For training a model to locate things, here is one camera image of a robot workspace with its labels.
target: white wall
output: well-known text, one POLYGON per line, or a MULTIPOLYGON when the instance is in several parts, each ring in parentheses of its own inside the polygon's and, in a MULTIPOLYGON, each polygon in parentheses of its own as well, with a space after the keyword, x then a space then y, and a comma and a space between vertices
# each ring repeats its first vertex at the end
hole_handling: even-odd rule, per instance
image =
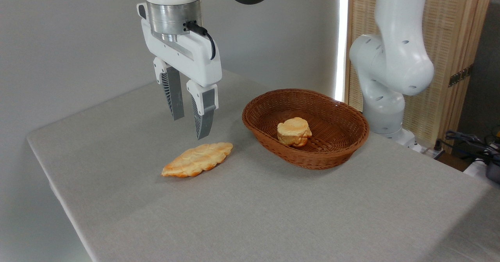
MULTIPOLYGON (((86 261, 25 137, 154 81, 143 0, 0 1, 0 261, 86 261)), ((223 67, 329 93, 337 0, 202 0, 223 67)))

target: metal hinge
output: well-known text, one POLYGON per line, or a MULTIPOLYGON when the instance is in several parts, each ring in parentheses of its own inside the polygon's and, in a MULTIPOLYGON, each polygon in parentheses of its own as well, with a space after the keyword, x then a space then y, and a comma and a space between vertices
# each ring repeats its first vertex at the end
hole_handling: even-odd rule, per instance
POLYGON ((462 80, 466 79, 466 77, 470 76, 470 74, 472 73, 473 67, 474 67, 474 64, 471 64, 470 66, 468 66, 467 68, 459 71, 455 75, 452 75, 450 77, 450 82, 448 83, 448 87, 452 87, 455 84, 457 84, 457 83, 461 82, 462 80))

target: flat pastry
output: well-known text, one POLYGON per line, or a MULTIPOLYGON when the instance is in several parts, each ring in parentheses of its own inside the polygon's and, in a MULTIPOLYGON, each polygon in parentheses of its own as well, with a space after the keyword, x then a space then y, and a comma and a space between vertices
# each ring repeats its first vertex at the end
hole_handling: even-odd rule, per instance
POLYGON ((291 118, 278 124, 278 141, 287 146, 303 147, 312 135, 307 121, 302 118, 291 118))
POLYGON ((203 144, 183 152, 170 164, 167 164, 162 176, 188 177, 196 176, 202 171, 209 171, 224 161, 231 153, 231 143, 203 144))

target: wicker basket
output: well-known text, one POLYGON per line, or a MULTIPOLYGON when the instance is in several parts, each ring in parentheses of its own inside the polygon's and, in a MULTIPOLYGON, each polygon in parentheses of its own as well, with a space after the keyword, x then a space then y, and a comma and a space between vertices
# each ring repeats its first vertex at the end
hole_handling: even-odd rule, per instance
POLYGON ((266 149, 307 169, 327 169, 347 161, 368 138, 368 122, 353 107, 304 89, 279 89, 253 99, 243 123, 266 149), (277 140, 277 125, 298 116, 307 120, 312 137, 301 148, 277 140))

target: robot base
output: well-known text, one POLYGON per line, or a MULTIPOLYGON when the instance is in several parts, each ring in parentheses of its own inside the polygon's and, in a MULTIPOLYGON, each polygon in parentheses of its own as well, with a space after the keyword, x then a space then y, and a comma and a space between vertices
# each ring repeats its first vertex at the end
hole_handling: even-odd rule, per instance
POLYGON ((411 133, 408 130, 405 130, 401 128, 397 132, 390 133, 390 134, 379 134, 381 136, 384 136, 387 139, 391 139, 405 147, 408 147, 412 150, 415 150, 417 152, 422 151, 422 146, 420 146, 416 140, 415 140, 415 135, 411 133))

